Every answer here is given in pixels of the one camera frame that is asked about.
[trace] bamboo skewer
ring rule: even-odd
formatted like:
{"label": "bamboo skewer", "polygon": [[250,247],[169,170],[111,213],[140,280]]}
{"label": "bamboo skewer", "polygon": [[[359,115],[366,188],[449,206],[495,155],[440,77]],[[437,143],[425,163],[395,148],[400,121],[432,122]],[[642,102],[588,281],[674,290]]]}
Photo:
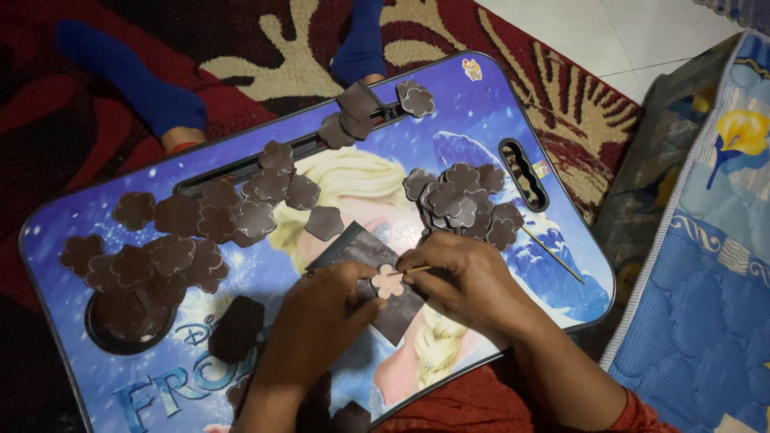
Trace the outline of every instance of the bamboo skewer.
{"label": "bamboo skewer", "polygon": [[579,276],[578,276],[578,275],[577,275],[577,274],[576,274],[576,273],[575,273],[575,272],[574,272],[572,269],[570,269],[570,267],[569,267],[569,266],[567,266],[567,264],[566,264],[565,262],[561,261],[561,259],[560,259],[559,257],[556,257],[556,254],[554,254],[554,252],[553,252],[553,251],[551,251],[551,248],[548,248],[548,247],[546,247],[544,243],[540,242],[540,240],[539,240],[538,238],[536,238],[536,236],[535,236],[535,235],[533,235],[533,234],[532,234],[532,232],[530,232],[529,230],[527,230],[527,228],[526,228],[526,227],[524,227],[524,226],[521,226],[521,229],[522,229],[522,230],[524,230],[524,232],[525,232],[526,234],[528,234],[528,235],[529,235],[529,237],[531,237],[531,238],[532,238],[532,240],[534,240],[535,242],[537,242],[537,244],[538,244],[538,245],[540,245],[541,247],[543,247],[543,249],[544,249],[544,250],[546,250],[546,251],[547,251],[547,252],[548,252],[548,253],[551,255],[551,257],[553,257],[554,259],[556,259],[556,261],[557,261],[557,262],[559,262],[559,264],[560,264],[561,266],[563,266],[563,267],[564,267],[564,269],[568,270],[568,271],[569,271],[569,273],[570,273],[570,274],[572,274],[572,276],[573,276],[573,277],[577,278],[577,280],[578,280],[578,281],[580,281],[580,282],[581,282],[583,285],[585,285],[585,282],[584,282],[584,281],[583,281],[583,280],[582,280],[582,279],[581,279],[581,278],[580,278],[580,277],[579,277]]}
{"label": "bamboo skewer", "polygon": [[[524,230],[524,232],[526,234],[528,234],[529,237],[532,238],[532,240],[537,242],[538,245],[540,245],[544,250],[546,250],[546,252],[548,252],[551,255],[551,257],[553,257],[557,262],[559,262],[559,264],[562,267],[564,267],[564,269],[566,269],[570,274],[572,274],[573,277],[575,277],[578,281],[580,281],[581,284],[585,285],[585,282],[583,281],[583,279],[580,278],[572,269],[570,269],[570,267],[567,266],[567,264],[565,262],[561,261],[561,259],[559,257],[556,257],[556,254],[554,254],[554,252],[551,251],[550,248],[546,247],[544,243],[540,242],[540,240],[535,235],[533,235],[532,232],[527,230],[527,228],[524,227],[524,226],[522,226],[521,229]],[[430,268],[431,268],[431,266],[415,267],[414,269],[405,270],[404,272],[391,272],[387,276],[390,277],[390,276],[393,276],[393,275],[408,274],[410,272],[417,272],[418,270],[429,270]]]}

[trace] patterned carpet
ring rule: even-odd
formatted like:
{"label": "patterned carpet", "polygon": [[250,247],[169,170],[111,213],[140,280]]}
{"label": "patterned carpet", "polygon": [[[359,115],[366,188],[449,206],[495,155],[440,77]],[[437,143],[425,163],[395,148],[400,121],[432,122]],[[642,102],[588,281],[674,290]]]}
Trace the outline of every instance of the patterned carpet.
{"label": "patterned carpet", "polygon": [[[120,95],[57,53],[54,22],[87,21],[196,92],[206,135],[218,139],[339,94],[330,60],[349,12],[349,0],[0,3],[0,294],[39,309],[16,246],[37,206],[163,157]],[[641,118],[637,104],[471,0],[390,0],[381,23],[390,76],[465,49],[494,57],[575,205],[595,221]]]}

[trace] blue sock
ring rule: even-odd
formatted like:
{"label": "blue sock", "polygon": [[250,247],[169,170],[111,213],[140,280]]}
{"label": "blue sock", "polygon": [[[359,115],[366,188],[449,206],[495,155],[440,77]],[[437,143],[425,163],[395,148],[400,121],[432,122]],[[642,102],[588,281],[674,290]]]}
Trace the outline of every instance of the blue sock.
{"label": "blue sock", "polygon": [[115,86],[160,137],[177,126],[204,129],[206,106],[193,92],[155,77],[126,44],[84,22],[56,23],[56,48]]}
{"label": "blue sock", "polygon": [[345,87],[371,74],[385,76],[380,13],[385,0],[354,0],[350,33],[334,55],[332,75]]}

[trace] white tile floor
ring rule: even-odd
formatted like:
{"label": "white tile floor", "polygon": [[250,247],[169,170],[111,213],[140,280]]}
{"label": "white tile floor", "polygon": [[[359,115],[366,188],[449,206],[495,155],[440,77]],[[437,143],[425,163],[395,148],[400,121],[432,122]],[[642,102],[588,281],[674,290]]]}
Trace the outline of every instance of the white tile floor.
{"label": "white tile floor", "polygon": [[742,30],[692,0],[476,1],[639,103],[660,74]]}

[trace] blonde hair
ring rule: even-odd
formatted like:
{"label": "blonde hair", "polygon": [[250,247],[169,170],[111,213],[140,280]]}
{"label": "blonde hair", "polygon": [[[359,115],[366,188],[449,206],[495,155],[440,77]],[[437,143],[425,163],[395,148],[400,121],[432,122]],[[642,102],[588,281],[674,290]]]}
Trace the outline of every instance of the blonde hair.
{"label": "blonde hair", "polygon": [[460,343],[468,331],[467,319],[431,300],[423,308],[425,325],[417,332],[414,348],[418,361],[417,389],[424,389],[452,371]]}
{"label": "blonde hair", "polygon": [[[303,174],[318,184],[321,193],[318,204],[340,206],[340,199],[354,197],[408,209],[410,202],[403,191],[407,176],[397,161],[384,159],[355,146],[339,150],[325,150],[295,164],[297,174]],[[296,245],[297,237],[307,224],[310,212],[296,210],[285,203],[273,210],[276,229],[267,236],[270,246],[283,250],[291,259],[298,274],[304,272],[307,260]]]}

